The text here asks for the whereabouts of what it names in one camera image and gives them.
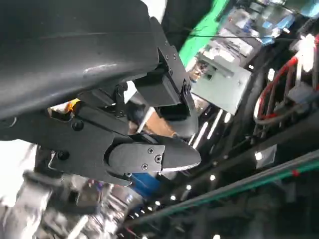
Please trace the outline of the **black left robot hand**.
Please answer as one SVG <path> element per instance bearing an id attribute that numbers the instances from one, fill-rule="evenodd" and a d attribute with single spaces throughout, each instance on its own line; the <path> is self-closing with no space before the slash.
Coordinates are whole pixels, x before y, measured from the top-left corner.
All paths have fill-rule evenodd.
<path id="1" fill-rule="evenodd" d="M 129 173 L 200 164 L 179 139 L 129 135 L 127 81 L 161 117 L 198 129 L 189 75 L 142 1 L 1 1 L 0 137 L 37 144 L 43 174 L 129 186 Z"/>

